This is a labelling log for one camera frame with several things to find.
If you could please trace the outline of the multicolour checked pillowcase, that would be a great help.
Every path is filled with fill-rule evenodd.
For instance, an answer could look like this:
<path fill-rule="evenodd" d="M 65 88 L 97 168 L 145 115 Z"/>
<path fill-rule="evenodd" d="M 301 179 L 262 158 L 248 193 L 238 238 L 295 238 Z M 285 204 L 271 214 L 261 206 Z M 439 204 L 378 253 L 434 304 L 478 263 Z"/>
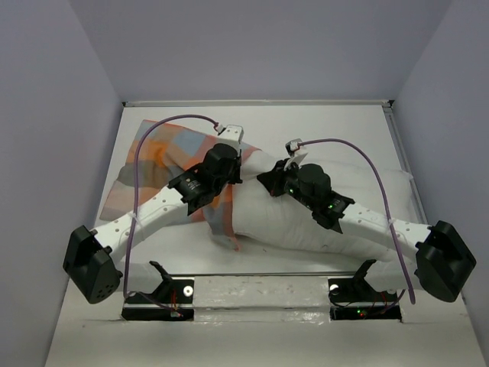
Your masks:
<path fill-rule="evenodd" d="M 111 222 L 133 209 L 134 201 L 134 154 L 144 133 L 155 125 L 144 120 L 128 150 L 125 164 L 112 181 L 99 219 Z M 138 156 L 140 204 L 147 202 L 170 180 L 200 163 L 206 152 L 217 142 L 217 137 L 183 126 L 165 123 L 155 128 L 144 140 Z M 228 185 L 213 201 L 198 209 L 191 216 L 177 220 L 175 225 L 207 222 L 211 237 L 218 243 L 238 251 L 241 246 L 232 224 L 233 195 L 243 185 Z"/>

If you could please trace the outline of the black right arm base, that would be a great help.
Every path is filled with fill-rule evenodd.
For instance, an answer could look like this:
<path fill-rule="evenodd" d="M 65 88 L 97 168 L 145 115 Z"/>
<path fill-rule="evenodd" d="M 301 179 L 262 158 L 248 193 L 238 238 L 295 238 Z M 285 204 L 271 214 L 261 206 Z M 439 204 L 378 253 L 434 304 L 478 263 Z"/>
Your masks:
<path fill-rule="evenodd" d="M 350 278 L 330 278 L 329 316 L 341 320 L 402 320 L 399 306 L 403 292 L 377 292 L 366 282 L 366 275 L 375 260 L 365 261 Z"/>

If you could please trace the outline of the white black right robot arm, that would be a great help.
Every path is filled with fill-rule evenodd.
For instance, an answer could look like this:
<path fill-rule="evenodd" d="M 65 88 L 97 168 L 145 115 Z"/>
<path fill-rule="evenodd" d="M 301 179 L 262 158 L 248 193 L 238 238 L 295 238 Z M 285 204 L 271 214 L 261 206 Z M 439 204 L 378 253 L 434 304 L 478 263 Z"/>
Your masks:
<path fill-rule="evenodd" d="M 455 301 L 477 264 L 452 224 L 397 222 L 389 213 L 376 213 L 335 192 L 329 175 L 317 164 L 282 160 L 257 179 L 271 196 L 287 194 L 309 209 L 322 228 L 393 247 L 407 287 L 413 287 L 416 278 L 438 300 Z"/>

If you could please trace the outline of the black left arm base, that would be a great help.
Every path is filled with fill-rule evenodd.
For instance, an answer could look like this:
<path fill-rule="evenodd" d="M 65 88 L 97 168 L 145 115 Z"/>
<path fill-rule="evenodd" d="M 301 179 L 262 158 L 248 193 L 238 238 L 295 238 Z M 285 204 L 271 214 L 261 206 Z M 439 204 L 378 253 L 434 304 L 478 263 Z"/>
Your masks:
<path fill-rule="evenodd" d="M 160 281 L 151 293 L 133 292 L 125 300 L 121 318 L 126 321 L 192 321 L 195 278 L 170 275 L 158 262 L 148 265 L 158 273 Z"/>

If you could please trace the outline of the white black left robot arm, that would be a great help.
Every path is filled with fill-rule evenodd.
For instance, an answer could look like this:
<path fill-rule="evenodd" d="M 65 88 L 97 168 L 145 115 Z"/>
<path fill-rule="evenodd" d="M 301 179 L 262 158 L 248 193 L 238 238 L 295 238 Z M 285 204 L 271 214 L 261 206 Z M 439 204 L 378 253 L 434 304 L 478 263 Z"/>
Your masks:
<path fill-rule="evenodd" d="M 79 226 L 70 234 L 63 270 L 89 304 L 110 297 L 128 276 L 118 268 L 129 264 L 127 252 L 161 228 L 209 205 L 224 188 L 238 184 L 241 149 L 214 145 L 203 161 L 172 179 L 147 202 L 95 229 Z"/>

